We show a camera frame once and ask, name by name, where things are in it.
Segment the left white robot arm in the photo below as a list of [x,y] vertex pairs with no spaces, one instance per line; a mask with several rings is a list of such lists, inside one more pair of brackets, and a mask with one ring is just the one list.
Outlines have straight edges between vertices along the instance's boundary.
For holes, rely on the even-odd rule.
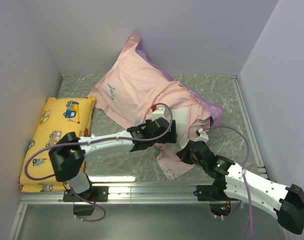
[[77,137],[69,132],[48,155],[56,181],[67,183],[77,198],[88,201],[93,195],[93,186],[88,175],[81,171],[84,162],[103,155],[131,153],[155,144],[176,142],[176,121],[159,117],[110,135]]

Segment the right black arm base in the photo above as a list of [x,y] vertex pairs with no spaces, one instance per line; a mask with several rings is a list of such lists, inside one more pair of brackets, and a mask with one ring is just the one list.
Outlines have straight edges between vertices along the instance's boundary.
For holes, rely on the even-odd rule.
[[240,200],[228,197],[214,185],[197,185],[193,195],[198,202],[208,202],[213,217],[222,221],[235,215],[243,206]]

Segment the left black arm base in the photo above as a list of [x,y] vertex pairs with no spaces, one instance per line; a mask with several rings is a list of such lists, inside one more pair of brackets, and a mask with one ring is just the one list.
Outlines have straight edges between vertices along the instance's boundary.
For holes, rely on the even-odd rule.
[[[64,203],[73,203],[72,211],[76,219],[82,222],[94,223],[103,220],[107,215],[107,211],[99,204],[108,201],[108,194],[108,186],[94,186],[89,193],[80,194],[75,194],[73,190],[69,189],[64,192],[62,201]],[[95,209],[101,210],[102,216],[91,219]]]

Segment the pink purple Elsa pillowcase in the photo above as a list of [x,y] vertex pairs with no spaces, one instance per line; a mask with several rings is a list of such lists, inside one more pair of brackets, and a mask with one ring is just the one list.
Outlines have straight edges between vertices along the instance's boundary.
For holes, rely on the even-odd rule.
[[[132,33],[116,62],[89,93],[101,109],[124,129],[151,119],[151,106],[166,104],[171,110],[189,107],[188,140],[195,141],[196,131],[220,122],[223,108],[208,102],[148,60],[140,36]],[[157,144],[156,161],[166,178],[173,181],[195,167],[180,161],[177,143]]]

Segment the white pillow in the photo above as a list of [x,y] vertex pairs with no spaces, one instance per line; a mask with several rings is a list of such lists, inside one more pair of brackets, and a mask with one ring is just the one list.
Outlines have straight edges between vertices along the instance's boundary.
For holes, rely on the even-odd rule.
[[188,131],[190,124],[189,107],[184,106],[176,109],[172,109],[173,120],[175,120],[176,125],[176,145],[180,149],[184,149],[188,142]]

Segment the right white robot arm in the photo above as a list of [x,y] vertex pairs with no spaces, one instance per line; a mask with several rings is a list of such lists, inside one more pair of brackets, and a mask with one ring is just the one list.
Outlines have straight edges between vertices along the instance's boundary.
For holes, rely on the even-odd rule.
[[279,184],[243,169],[224,156],[215,155],[203,141],[190,141],[179,151],[185,164],[195,164],[213,178],[211,185],[197,185],[198,201],[239,200],[259,208],[277,219],[289,232],[301,235],[304,230],[304,191],[292,184]]

